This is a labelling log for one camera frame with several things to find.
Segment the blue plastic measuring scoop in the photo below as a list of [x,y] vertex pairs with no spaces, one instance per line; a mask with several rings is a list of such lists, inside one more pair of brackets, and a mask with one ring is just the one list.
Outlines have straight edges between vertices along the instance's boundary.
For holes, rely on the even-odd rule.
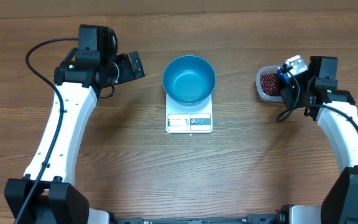
[[278,82],[281,86],[287,86],[290,84],[290,76],[287,73],[286,68],[278,67],[277,78],[278,78]]

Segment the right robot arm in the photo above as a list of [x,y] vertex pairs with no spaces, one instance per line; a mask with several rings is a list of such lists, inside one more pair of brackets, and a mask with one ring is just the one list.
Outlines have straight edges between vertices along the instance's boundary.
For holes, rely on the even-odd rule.
[[286,110],[303,108],[326,135],[340,175],[321,205],[288,205],[277,213],[277,223],[358,223],[358,112],[347,90],[338,89],[338,59],[312,56],[306,63],[299,55],[277,69],[280,94]]

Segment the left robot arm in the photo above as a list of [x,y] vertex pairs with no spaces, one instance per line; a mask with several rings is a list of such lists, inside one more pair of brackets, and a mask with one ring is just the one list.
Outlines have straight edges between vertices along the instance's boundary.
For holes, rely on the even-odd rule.
[[16,223],[114,223],[114,214],[90,207],[75,188],[75,169],[86,124],[105,88],[143,78],[138,52],[119,54],[105,26],[80,25],[78,46],[54,71],[54,98],[40,145],[4,196]]

